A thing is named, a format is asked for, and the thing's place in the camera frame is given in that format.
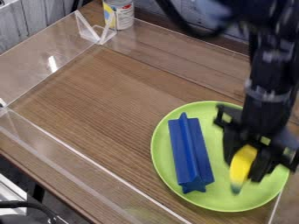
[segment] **blue block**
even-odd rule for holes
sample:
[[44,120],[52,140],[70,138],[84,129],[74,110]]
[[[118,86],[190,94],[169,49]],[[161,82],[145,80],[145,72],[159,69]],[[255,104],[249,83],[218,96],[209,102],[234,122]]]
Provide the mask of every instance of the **blue block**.
[[214,182],[214,176],[201,121],[198,118],[189,119],[182,113],[181,119],[169,121],[169,127],[177,178],[183,193],[206,192],[206,185]]

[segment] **wood grain surface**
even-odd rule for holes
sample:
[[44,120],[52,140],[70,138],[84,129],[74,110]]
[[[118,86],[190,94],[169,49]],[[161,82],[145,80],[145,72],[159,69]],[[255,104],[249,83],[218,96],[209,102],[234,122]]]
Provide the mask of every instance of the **wood grain surface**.
[[[100,15],[100,8],[96,7],[99,5],[94,3],[83,11],[94,22]],[[162,36],[157,37],[154,31],[142,30],[139,34],[143,39],[146,40],[149,33],[158,48],[165,49],[165,34],[161,33]],[[190,53],[194,51],[193,43],[187,44],[183,48],[173,49],[173,54],[181,52],[183,59],[195,65],[194,70],[186,70],[186,76],[166,72],[169,67],[159,69],[159,66],[149,66],[141,59],[114,52],[110,45],[94,46],[12,105],[12,109],[191,223],[262,224],[267,222],[273,203],[245,213],[209,211],[182,201],[155,172],[150,151],[151,136],[166,114],[189,102],[225,101],[242,104],[237,91],[242,91],[242,81],[247,77],[247,59],[205,43],[195,44],[197,55],[189,59],[187,50]],[[297,125],[290,125],[299,133]],[[130,223],[92,197],[90,188],[100,193],[103,179],[98,178],[98,171],[88,168],[87,164],[80,164],[80,159],[67,150],[55,150],[55,147],[44,149],[38,147],[43,145],[38,141],[42,139],[38,137],[38,142],[32,140],[42,155],[72,173],[88,188],[82,187],[74,179],[71,181],[40,157],[31,155],[6,136],[0,137],[4,156],[92,222]]]

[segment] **lime green plate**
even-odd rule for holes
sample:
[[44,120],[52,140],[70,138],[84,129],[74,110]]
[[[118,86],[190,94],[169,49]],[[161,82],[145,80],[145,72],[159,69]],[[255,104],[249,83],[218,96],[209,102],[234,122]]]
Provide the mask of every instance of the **lime green plate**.
[[[215,182],[207,186],[207,192],[183,194],[183,189],[177,181],[169,120],[178,119],[182,112],[186,112],[190,118],[198,117],[201,119],[215,178]],[[247,182],[241,194],[238,196],[233,194],[230,190],[230,168],[222,152],[223,131],[213,124],[217,113],[217,102],[202,101],[182,106],[166,116],[154,132],[151,145],[154,167],[173,191],[194,205],[222,212],[247,211],[263,206],[279,194],[286,185],[289,170],[283,166],[278,166],[273,174],[265,177],[261,184]]]

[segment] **label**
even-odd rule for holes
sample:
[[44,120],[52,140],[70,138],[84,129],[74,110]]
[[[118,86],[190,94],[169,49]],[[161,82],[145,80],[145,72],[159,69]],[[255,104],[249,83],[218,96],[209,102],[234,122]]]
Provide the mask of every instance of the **label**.
[[124,30],[130,26],[134,25],[135,19],[135,5],[134,2],[124,6],[108,5],[104,2],[104,13],[106,13],[106,21],[108,22],[108,18],[111,13],[116,14],[116,19],[112,21],[111,27],[116,27],[118,30]]

